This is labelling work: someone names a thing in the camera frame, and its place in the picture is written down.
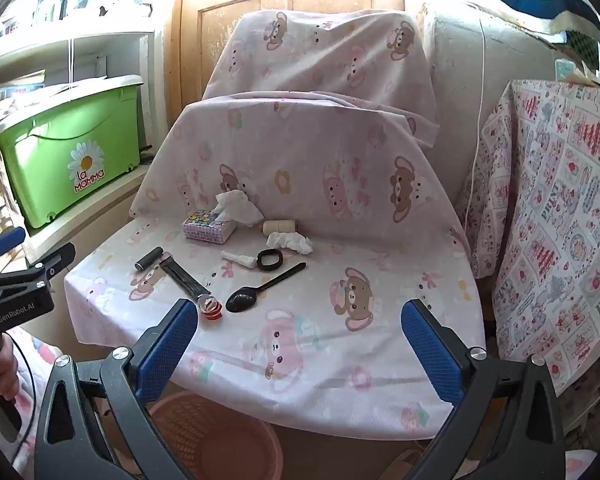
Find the person's left hand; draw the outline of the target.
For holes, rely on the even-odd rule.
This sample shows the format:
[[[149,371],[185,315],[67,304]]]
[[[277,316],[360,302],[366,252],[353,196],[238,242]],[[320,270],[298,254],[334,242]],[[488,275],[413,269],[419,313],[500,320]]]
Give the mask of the person's left hand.
[[[17,370],[14,344],[8,335],[3,335],[0,351],[0,395],[7,401],[14,400],[19,391]]]

